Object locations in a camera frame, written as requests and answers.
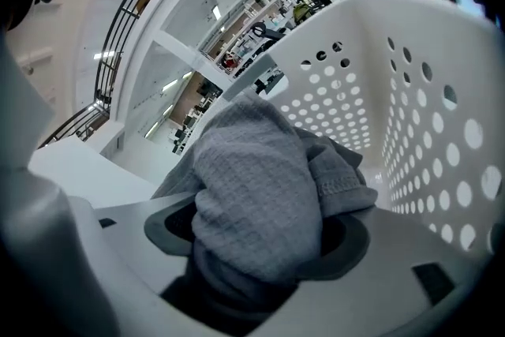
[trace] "staircase railing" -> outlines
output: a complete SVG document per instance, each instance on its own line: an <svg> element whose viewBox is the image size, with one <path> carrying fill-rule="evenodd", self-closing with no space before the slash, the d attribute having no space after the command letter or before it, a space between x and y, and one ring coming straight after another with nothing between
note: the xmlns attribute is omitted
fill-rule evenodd
<svg viewBox="0 0 505 337"><path fill-rule="evenodd" d="M122 0L103 43L102 56L96 73L93 102L63 123L40 147L72 135L77 135L81 140L86 141L108 121L114 83L118 70L121 68L126 41L148 1Z"/></svg>

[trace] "fluorescent light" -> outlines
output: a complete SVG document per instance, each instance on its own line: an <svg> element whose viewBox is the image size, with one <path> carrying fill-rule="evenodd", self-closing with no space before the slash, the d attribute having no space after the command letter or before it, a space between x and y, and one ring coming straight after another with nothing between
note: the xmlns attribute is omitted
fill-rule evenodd
<svg viewBox="0 0 505 337"><path fill-rule="evenodd" d="M216 6L214 9L212 9L212 12L214 13L216 20L219 20L221 18L221 13L219 12L218 6Z"/></svg>
<svg viewBox="0 0 505 337"><path fill-rule="evenodd" d="M167 115L167 114L168 114L168 111L170 111L170 110L172 109L172 107L173 107L173 106L174 106L174 105L172 104L170 107L168 107L168 108L165 110L165 112L163 113L163 117L164 117L165 115Z"/></svg>
<svg viewBox="0 0 505 337"><path fill-rule="evenodd" d="M163 87L163 91L167 90L168 88L171 88L177 82L178 82L177 79L175 79L174 81L171 81L169 84L167 84L165 87Z"/></svg>
<svg viewBox="0 0 505 337"><path fill-rule="evenodd" d="M152 132L153 132L156 128L158 128L158 125L159 125L159 122L156 122L156 123L152 126L152 128L149 130L149 132L145 134L145 138L148 138L148 137L149 137L149 135L151 135L151 134L152 134Z"/></svg>
<svg viewBox="0 0 505 337"><path fill-rule="evenodd" d="M108 52L104 52L103 53L103 57L104 58L109 58L110 56L114 56L114 51L108 51ZM94 54L93 55L93 59L101 59L102 58L102 54Z"/></svg>

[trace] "gray towel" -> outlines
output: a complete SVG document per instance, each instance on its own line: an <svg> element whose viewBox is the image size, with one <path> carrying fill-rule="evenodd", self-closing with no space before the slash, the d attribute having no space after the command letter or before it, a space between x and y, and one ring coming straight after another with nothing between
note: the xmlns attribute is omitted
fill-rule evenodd
<svg viewBox="0 0 505 337"><path fill-rule="evenodd" d="M375 203L360 162L329 138L292 128L247 93L208 123L153 197L197 193L199 245L226 268L290 285L298 265L320 255L323 217Z"/></svg>

